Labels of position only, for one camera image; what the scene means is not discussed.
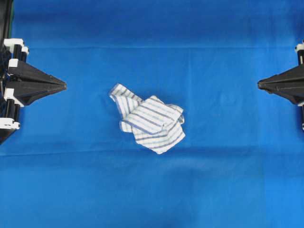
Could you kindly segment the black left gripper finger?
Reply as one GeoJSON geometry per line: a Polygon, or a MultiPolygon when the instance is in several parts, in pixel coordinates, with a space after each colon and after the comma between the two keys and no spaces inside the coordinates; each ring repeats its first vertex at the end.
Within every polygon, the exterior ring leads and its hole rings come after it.
{"type": "Polygon", "coordinates": [[[28,106],[45,96],[66,90],[66,85],[55,85],[36,82],[8,82],[4,99],[12,99],[21,107],[28,106]]]}
{"type": "Polygon", "coordinates": [[[9,60],[8,74],[22,80],[66,86],[66,83],[60,79],[46,74],[32,65],[18,59],[9,60]]]}

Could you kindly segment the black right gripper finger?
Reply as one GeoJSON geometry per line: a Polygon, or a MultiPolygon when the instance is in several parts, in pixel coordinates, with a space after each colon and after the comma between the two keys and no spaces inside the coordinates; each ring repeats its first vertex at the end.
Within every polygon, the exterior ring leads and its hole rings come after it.
{"type": "Polygon", "coordinates": [[[299,66],[296,66],[278,75],[274,75],[269,78],[262,79],[258,81],[257,85],[258,88],[265,88],[265,86],[268,84],[299,82],[300,79],[301,79],[301,69],[299,66]]]}
{"type": "Polygon", "coordinates": [[[300,105],[304,102],[303,83],[258,83],[258,88],[289,100],[291,103],[300,105]]]}

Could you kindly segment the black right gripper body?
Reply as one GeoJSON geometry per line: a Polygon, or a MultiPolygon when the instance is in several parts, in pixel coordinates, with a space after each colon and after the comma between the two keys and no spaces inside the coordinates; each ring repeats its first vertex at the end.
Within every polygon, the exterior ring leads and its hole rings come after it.
{"type": "Polygon", "coordinates": [[[301,101],[298,106],[302,109],[302,130],[304,129],[304,41],[295,46],[295,52],[297,53],[298,65],[301,69],[301,79],[299,82],[302,84],[301,87],[301,101]]]}

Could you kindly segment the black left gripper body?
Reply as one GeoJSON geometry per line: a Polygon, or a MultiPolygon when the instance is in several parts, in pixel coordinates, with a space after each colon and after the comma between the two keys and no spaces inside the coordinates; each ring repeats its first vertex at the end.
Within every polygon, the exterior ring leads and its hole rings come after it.
{"type": "Polygon", "coordinates": [[[18,130],[19,110],[24,104],[15,96],[14,88],[7,88],[7,83],[13,78],[8,73],[10,67],[17,67],[18,61],[26,61],[29,49],[21,38],[5,38],[0,49],[0,128],[18,130]]]}

